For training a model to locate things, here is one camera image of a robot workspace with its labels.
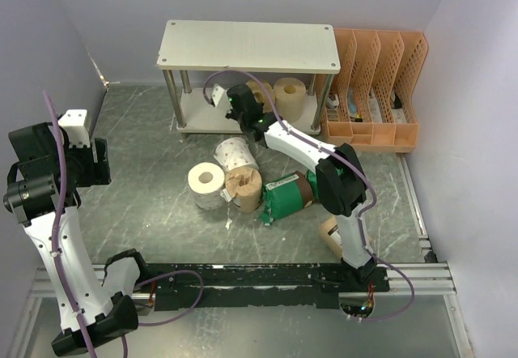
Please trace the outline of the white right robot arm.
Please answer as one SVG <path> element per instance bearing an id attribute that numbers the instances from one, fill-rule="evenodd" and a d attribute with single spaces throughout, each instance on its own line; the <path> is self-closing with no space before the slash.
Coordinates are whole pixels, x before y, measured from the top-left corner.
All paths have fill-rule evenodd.
<path id="1" fill-rule="evenodd" d="M 344 284 L 363 290 L 377 267 L 369 244 L 364 213 L 369 208 L 366 192 L 371 188 L 354 148 L 323 143 L 297 130 L 275 112 L 265 113 L 250 87 L 227 90 L 230 110 L 226 117 L 240 125 L 254 141 L 296 160 L 316 175 L 318 199 L 334 216 L 342 242 Z"/>

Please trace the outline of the tan unwrapped paper roll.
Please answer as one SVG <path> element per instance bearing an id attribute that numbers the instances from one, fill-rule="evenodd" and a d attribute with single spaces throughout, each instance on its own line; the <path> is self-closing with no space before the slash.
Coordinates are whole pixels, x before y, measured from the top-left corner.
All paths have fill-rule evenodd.
<path id="1" fill-rule="evenodd" d="M 246 85 L 253 93 L 256 102 L 262 104 L 263 113 L 272 112 L 271 102 L 275 103 L 276 100 L 272 86 L 263 79 L 260 80 L 260 84 L 250 79 Z"/>
<path id="2" fill-rule="evenodd" d="M 295 78 L 281 78 L 274 84 L 273 91 L 278 114 L 288 122 L 298 121 L 304 110 L 304 83 Z"/>

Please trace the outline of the brown roll with cartoon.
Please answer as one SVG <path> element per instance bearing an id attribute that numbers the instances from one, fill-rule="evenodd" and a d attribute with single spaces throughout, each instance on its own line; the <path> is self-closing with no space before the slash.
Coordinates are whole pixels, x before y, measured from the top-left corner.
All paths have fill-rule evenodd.
<path id="1" fill-rule="evenodd" d="M 232 169 L 225 175 L 221 196 L 240 212 L 255 211 L 262 198 L 261 174 L 251 167 Z"/>

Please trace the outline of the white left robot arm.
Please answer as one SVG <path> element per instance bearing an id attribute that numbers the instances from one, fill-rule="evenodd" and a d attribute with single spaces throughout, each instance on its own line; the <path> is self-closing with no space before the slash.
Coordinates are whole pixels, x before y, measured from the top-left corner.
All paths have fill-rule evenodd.
<path id="1" fill-rule="evenodd" d="M 78 190 L 111 181 L 108 144 L 70 141 L 61 128 L 58 147 L 49 122 L 12 131 L 18 157 L 7 176 L 3 197 L 31 238 L 45 265 L 59 305 L 61 331 L 52 341 L 56 356 L 75 356 L 121 338 L 138 328 L 132 292 L 142 292 L 151 272 L 142 255 L 129 249 L 112 256 L 104 276 L 96 276 L 79 225 Z"/>

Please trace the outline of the brown roll white label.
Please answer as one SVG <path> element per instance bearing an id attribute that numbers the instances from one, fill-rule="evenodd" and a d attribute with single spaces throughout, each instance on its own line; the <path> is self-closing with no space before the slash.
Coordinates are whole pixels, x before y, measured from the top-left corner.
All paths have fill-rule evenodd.
<path id="1" fill-rule="evenodd" d="M 318 233 L 324 243 L 329 247 L 334 256 L 342 258 L 342 239 L 339 235 L 338 224 L 331 215 L 319 228 Z"/>

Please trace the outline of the green paper roll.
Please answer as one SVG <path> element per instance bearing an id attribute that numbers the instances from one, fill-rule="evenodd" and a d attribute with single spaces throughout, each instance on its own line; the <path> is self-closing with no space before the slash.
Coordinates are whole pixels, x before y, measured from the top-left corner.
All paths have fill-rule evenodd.
<path id="1" fill-rule="evenodd" d="M 306 172 L 306 179 L 307 179 L 309 185 L 311 186 L 314 201 L 319 202 L 320 197 L 319 197 L 316 174 L 314 172 L 312 172 L 311 170 L 308 170 Z"/>

